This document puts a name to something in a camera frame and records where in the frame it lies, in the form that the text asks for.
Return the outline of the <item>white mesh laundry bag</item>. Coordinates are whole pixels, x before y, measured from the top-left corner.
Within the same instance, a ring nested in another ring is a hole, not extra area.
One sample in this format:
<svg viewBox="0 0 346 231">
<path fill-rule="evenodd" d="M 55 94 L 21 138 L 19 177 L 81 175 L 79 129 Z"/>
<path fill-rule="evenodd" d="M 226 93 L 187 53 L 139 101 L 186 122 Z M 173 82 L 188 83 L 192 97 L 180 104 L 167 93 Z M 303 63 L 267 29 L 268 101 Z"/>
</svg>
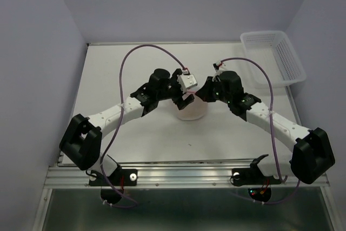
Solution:
<svg viewBox="0 0 346 231">
<path fill-rule="evenodd" d="M 199 87 L 192 88 L 184 95 L 184 98 L 190 94 L 194 96 L 194 101 L 187 105 L 184 109 L 179 110 L 177 106 L 171 102 L 171 109 L 173 114 L 182 121 L 194 121 L 202 118 L 208 112 L 208 103 L 202 101 L 195 93 L 199 90 Z"/>
</svg>

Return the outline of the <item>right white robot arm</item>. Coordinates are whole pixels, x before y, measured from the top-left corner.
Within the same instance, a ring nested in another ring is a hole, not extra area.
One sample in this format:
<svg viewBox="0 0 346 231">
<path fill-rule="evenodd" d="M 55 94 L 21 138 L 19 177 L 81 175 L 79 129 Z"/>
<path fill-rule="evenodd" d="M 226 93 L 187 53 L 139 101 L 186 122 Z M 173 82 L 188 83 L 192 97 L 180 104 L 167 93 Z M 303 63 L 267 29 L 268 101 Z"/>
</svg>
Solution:
<svg viewBox="0 0 346 231">
<path fill-rule="evenodd" d="M 234 71 L 209 76 L 196 96 L 204 102 L 223 102 L 234 115 L 273 134 L 274 140 L 279 140 L 292 153 L 290 172 L 305 184 L 312 184 L 335 164 L 328 134 L 323 129 L 299 126 L 270 111 L 260 98 L 244 91 Z"/>
</svg>

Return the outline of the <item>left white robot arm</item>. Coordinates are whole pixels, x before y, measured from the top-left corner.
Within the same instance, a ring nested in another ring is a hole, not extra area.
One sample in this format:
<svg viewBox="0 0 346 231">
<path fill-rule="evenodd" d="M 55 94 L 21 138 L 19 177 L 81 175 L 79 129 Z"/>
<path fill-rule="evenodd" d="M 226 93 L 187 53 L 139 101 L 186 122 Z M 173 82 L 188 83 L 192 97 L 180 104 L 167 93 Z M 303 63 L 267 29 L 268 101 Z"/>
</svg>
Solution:
<svg viewBox="0 0 346 231">
<path fill-rule="evenodd" d="M 197 80 L 187 70 L 176 69 L 170 74 L 156 69 L 135 92 L 124 101 L 105 111 L 84 117 L 75 115 L 59 144 L 59 149 L 80 170 L 93 171 L 94 178 L 107 184 L 136 185 L 135 170 L 124 172 L 121 166 L 101 148 L 102 140 L 115 133 L 119 126 L 141 118 L 157 108 L 160 101 L 172 100 L 179 110 L 194 101 L 188 90 L 197 86 Z"/>
</svg>

